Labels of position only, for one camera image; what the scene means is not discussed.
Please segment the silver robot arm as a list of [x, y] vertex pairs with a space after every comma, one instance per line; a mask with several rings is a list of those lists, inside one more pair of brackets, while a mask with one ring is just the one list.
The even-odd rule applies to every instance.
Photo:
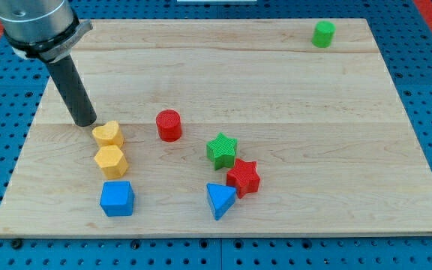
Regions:
[[90, 20], [79, 20], [68, 0], [0, 0], [0, 22], [19, 57], [45, 63], [69, 56], [93, 29]]

